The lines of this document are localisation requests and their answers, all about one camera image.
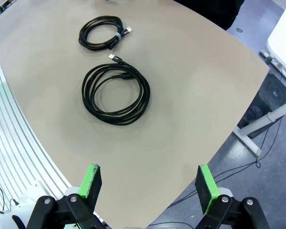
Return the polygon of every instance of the screw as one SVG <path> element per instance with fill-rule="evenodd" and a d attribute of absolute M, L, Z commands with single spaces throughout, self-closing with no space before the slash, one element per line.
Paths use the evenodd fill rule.
<path fill-rule="evenodd" d="M 51 200 L 50 200 L 49 198 L 47 198 L 47 199 L 44 200 L 44 203 L 45 203 L 45 204 L 49 204 L 50 202 L 51 202 Z"/>
<path fill-rule="evenodd" d="M 77 201 L 77 198 L 76 198 L 76 197 L 71 197 L 71 198 L 70 198 L 70 201 L 71 201 L 71 202 L 75 202 L 75 201 Z"/>
<path fill-rule="evenodd" d="M 224 203 L 226 203 L 226 202 L 229 201 L 229 199 L 228 199 L 228 197 L 222 197 L 221 201 L 224 202 Z"/>
<path fill-rule="evenodd" d="M 247 200 L 247 205 L 253 205 L 253 200 L 251 199 Z"/>

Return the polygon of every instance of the gray floor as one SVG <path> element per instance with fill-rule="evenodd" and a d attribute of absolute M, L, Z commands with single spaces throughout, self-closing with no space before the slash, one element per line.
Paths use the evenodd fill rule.
<path fill-rule="evenodd" d="M 271 0 L 245 0 L 238 17 L 228 32 L 248 46 L 255 53 L 266 48 L 266 40 L 278 22 L 283 9 Z M 271 67 L 270 72 L 281 79 L 281 74 Z M 263 154 L 269 150 L 275 135 L 278 124 L 273 125 L 266 136 L 263 145 Z M 265 133 L 262 133 L 254 141 L 260 146 Z M 255 158 L 243 147 L 243 145 L 231 134 L 216 155 L 209 163 L 213 176 L 229 168 L 244 165 L 254 161 Z M 218 177 L 216 181 L 229 175 L 226 173 Z M 242 200 L 245 197 L 257 198 L 264 210 L 271 229 L 286 229 L 286 115 L 282 119 L 276 141 L 267 155 L 261 160 L 261 167 L 255 165 L 218 183 L 220 187 L 226 187 L 232 191 L 234 197 Z M 195 190 L 192 182 L 180 195 L 184 197 Z M 166 209 L 154 223 L 180 221 L 192 225 L 194 228 L 202 218 L 202 211 L 198 196 L 194 195 L 187 200 Z M 178 229 L 190 229 L 183 224 L 162 224 L 163 228 L 174 227 Z"/>

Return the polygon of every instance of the beige table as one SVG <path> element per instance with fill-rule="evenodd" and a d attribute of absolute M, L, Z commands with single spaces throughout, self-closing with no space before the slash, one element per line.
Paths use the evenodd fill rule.
<path fill-rule="evenodd" d="M 129 126 L 105 124 L 84 108 L 81 85 L 109 50 L 78 44 L 89 20 L 116 15 L 131 34 L 112 52 L 151 87 L 146 113 Z M 114 28 L 98 28 L 103 41 Z M 171 0 L 21 0 L 0 16 L 0 63 L 33 131 L 71 182 L 101 165 L 96 212 L 114 229 L 145 227 L 194 179 L 240 120 L 268 67 L 248 48 Z M 108 110 L 137 93 L 132 81 L 108 83 Z"/>

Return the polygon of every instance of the black cable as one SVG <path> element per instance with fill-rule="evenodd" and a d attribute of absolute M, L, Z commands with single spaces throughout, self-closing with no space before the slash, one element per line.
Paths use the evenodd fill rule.
<path fill-rule="evenodd" d="M 91 30 L 93 30 L 95 27 L 100 25 L 113 25 L 117 28 L 117 32 L 114 37 L 109 39 L 106 42 L 103 43 L 90 43 L 88 42 L 88 35 Z M 87 22 L 81 29 L 80 35 L 78 38 L 78 42 L 85 47 L 86 49 L 89 49 L 91 51 L 99 51 L 104 49 L 113 49 L 114 46 L 120 41 L 122 37 L 124 37 L 126 34 L 131 32 L 132 29 L 128 27 L 127 29 L 123 28 L 123 23 L 120 18 L 115 16 L 100 16 L 97 17 L 89 22 Z"/>
<path fill-rule="evenodd" d="M 153 224 L 150 224 L 149 226 L 156 226 L 156 225 L 160 225 L 160 224 L 166 224 L 166 223 L 181 223 L 181 224 L 185 224 L 187 226 L 189 226 L 190 228 L 194 229 L 193 226 L 191 226 L 190 224 L 188 223 L 184 223 L 184 222 L 163 222 L 163 223 L 153 223 Z"/>
<path fill-rule="evenodd" d="M 250 166 L 253 165 L 253 164 L 256 164 L 256 167 L 257 167 L 257 168 L 260 168 L 260 167 L 261 167 L 261 164 L 260 164 L 259 161 L 261 161 L 262 159 L 264 159 L 264 158 L 269 154 L 269 152 L 271 151 L 271 149 L 272 149 L 272 147 L 273 147 L 273 145 L 274 145 L 274 143 L 275 143 L 275 141 L 276 141 L 276 137 L 277 137 L 279 128 L 280 128 L 280 126 L 281 126 L 281 122 L 282 122 L 282 119 L 280 119 L 280 122 L 279 122 L 279 125 L 278 125 L 278 128 L 277 128 L 277 131 L 276 131 L 275 138 L 274 138 L 274 140 L 273 140 L 273 142 L 272 142 L 272 144 L 271 144 L 269 150 L 267 151 L 267 153 L 266 153 L 262 158 L 260 158 L 259 160 L 256 158 L 255 161 L 250 162 L 250 163 L 248 163 L 248 164 L 246 164 L 246 165 L 239 166 L 239 167 L 235 167 L 235 168 L 226 170 L 226 171 L 224 171 L 224 172 L 222 172 L 222 173 L 216 175 L 216 176 L 214 177 L 214 179 L 215 179 L 216 177 L 218 177 L 218 176 L 220 176 L 220 175 L 226 173 L 226 172 L 230 172 L 230 171 L 232 171 L 232 170 L 245 167 L 245 168 L 243 168 L 243 169 L 241 169 L 241 170 L 239 170 L 239 171 L 237 171 L 237 172 L 235 172 L 235 173 L 232 173 L 232 174 L 228 175 L 227 177 L 225 177 L 225 178 L 223 178 L 223 179 L 221 179 L 221 180 L 216 181 L 216 183 L 221 182 L 221 181 L 223 181 L 223 180 L 225 180 L 225 179 L 228 179 L 229 177 L 231 177 L 231 176 L 233 176 L 233 175 L 235 175 L 235 174 L 237 174 L 237 173 L 240 173 L 241 171 L 247 169 L 248 167 L 250 167 Z M 262 148 L 262 146 L 264 145 L 266 136 L 267 136 L 267 134 L 268 134 L 268 130 L 269 130 L 269 129 L 267 129 L 267 131 L 266 131 L 266 134 L 265 134 L 265 137 L 264 137 L 264 139 L 263 139 L 261 148 Z M 192 196 L 194 196 L 194 195 L 196 195 L 196 194 L 197 194 L 197 192 L 196 192 L 196 190 L 194 190 L 194 191 L 190 192 L 189 194 L 187 194 L 185 197 L 181 198 L 180 200 L 177 200 L 177 201 L 173 202 L 173 203 L 170 204 L 170 206 L 168 206 L 167 208 L 170 208 L 170 207 L 172 207 L 172 206 L 175 206 L 176 204 L 179 204 L 180 202 L 182 202 L 182 201 L 184 201 L 184 200 L 186 200 L 186 199 L 188 199 L 188 198 L 190 198 L 190 197 L 192 197 Z"/>
<path fill-rule="evenodd" d="M 86 109 L 101 121 L 112 125 L 129 125 L 138 120 L 146 110 L 150 98 L 150 87 L 147 80 L 133 66 L 112 54 L 109 58 L 117 63 L 101 64 L 86 74 L 82 82 L 82 101 Z M 122 71 L 123 73 L 108 77 L 98 83 L 109 71 Z M 136 79 L 140 88 L 139 96 L 130 106 L 122 110 L 102 111 L 95 103 L 95 94 L 106 81 L 118 78 Z"/>
<path fill-rule="evenodd" d="M 1 191 L 1 193 L 2 193 L 2 199 L 3 199 L 3 207 L 2 207 L 2 211 L 4 211 L 5 201 L 4 201 L 4 194 L 3 194 L 3 190 L 2 190 L 2 188 L 0 188 L 0 191 Z"/>

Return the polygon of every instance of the coiled black cable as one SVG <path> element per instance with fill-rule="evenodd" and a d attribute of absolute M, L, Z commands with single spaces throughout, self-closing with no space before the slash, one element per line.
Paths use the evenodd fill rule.
<path fill-rule="evenodd" d="M 138 120 L 146 110 L 150 98 L 150 87 L 144 76 L 133 66 L 112 54 L 109 58 L 117 63 L 101 64 L 92 68 L 86 74 L 82 82 L 82 101 L 86 109 L 101 121 L 112 125 L 129 125 Z M 100 81 L 109 71 L 123 71 L 123 73 Z M 122 110 L 115 112 L 102 111 L 95 103 L 95 94 L 103 83 L 117 78 L 124 80 L 136 79 L 140 88 L 139 96 L 130 106 Z"/>
<path fill-rule="evenodd" d="M 99 25 L 113 25 L 117 28 L 117 32 L 114 37 L 103 43 L 90 43 L 87 41 L 88 34 L 91 30 Z M 120 41 L 122 37 L 128 34 L 132 29 L 128 27 L 123 28 L 123 23 L 120 18 L 115 16 L 100 16 L 89 22 L 87 22 L 81 29 L 78 42 L 91 51 L 99 51 L 104 49 L 113 49 L 114 46 Z"/>

